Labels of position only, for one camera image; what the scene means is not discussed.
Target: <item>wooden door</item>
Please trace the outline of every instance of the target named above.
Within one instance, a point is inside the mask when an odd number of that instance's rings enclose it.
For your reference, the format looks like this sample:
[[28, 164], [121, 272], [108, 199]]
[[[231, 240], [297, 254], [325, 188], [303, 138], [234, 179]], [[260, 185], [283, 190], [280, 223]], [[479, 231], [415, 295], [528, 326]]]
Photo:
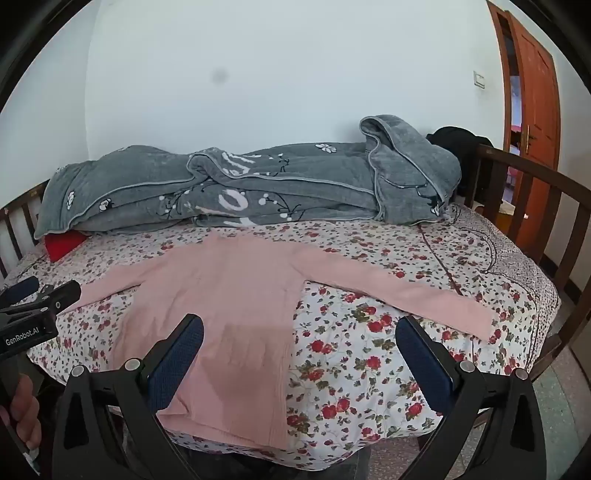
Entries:
[[[521, 156], [544, 164], [554, 170], [558, 167], [560, 148], [560, 103], [558, 83], [552, 56], [511, 15], [506, 12], [517, 51], [521, 78]], [[519, 195], [519, 183], [514, 199]], [[527, 252], [533, 244], [544, 214], [548, 192], [547, 184], [534, 180], [517, 245]]]

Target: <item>floor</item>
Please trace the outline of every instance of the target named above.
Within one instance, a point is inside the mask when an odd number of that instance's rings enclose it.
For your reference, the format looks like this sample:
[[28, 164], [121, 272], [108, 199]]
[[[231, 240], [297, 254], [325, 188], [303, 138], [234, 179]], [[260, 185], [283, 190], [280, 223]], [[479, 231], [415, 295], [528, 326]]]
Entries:
[[[551, 332], [560, 328], [573, 304], [568, 298]], [[534, 383], [542, 415], [546, 443], [547, 479], [558, 480], [567, 470], [591, 434], [591, 390], [579, 364], [565, 349]], [[470, 462], [483, 427], [472, 430], [449, 479], [460, 476]], [[418, 453], [416, 439], [395, 439], [372, 448], [369, 480], [395, 480], [404, 473]]]

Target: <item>gray blanket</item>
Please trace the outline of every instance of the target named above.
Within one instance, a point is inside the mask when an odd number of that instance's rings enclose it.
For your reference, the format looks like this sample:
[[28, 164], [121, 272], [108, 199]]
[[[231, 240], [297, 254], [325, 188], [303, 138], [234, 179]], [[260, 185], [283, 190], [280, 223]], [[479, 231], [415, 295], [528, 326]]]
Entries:
[[361, 120], [364, 143], [294, 144], [234, 155], [134, 145], [51, 178], [35, 237], [300, 220], [436, 220], [460, 180], [457, 158], [392, 115]]

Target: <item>door handle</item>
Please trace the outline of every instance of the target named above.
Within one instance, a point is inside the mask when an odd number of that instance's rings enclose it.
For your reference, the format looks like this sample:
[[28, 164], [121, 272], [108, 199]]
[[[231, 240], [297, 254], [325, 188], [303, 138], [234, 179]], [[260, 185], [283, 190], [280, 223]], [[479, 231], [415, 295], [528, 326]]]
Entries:
[[525, 130], [525, 154], [527, 155], [527, 152], [529, 152], [530, 150], [530, 140], [536, 140], [536, 137], [534, 137], [533, 135], [530, 135], [530, 126], [527, 126], [527, 129]]

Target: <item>floral bed sheet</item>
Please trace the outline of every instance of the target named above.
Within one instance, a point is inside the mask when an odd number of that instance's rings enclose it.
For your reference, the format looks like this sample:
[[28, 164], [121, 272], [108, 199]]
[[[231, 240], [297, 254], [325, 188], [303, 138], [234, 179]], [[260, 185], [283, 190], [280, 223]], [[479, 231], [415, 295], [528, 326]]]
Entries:
[[[235, 228], [216, 229], [234, 235]], [[457, 359], [479, 369], [510, 374], [531, 369], [560, 300], [540, 269], [488, 220], [458, 205], [447, 218], [415, 226], [352, 222], [300, 222], [249, 228], [269, 239], [316, 244], [357, 261], [380, 265], [399, 278], [473, 297], [495, 312], [488, 341], [419, 319], [427, 333]], [[38, 252], [9, 277], [34, 274], [43, 284], [87, 283], [110, 265], [129, 264], [178, 245], [197, 242], [208, 229], [176, 225], [135, 235], [96, 235], [55, 264]], [[109, 365], [134, 289], [57, 319], [59, 336], [29, 350], [30, 359], [65, 383], [72, 368]], [[249, 449], [170, 432], [173, 442], [211, 453], [238, 452], [305, 470], [321, 470], [381, 439], [434, 430], [431, 410], [398, 352], [394, 329], [405, 315], [360, 294], [306, 283], [294, 305], [293, 349], [285, 428], [289, 450]], [[248, 415], [245, 406], [244, 415]]]

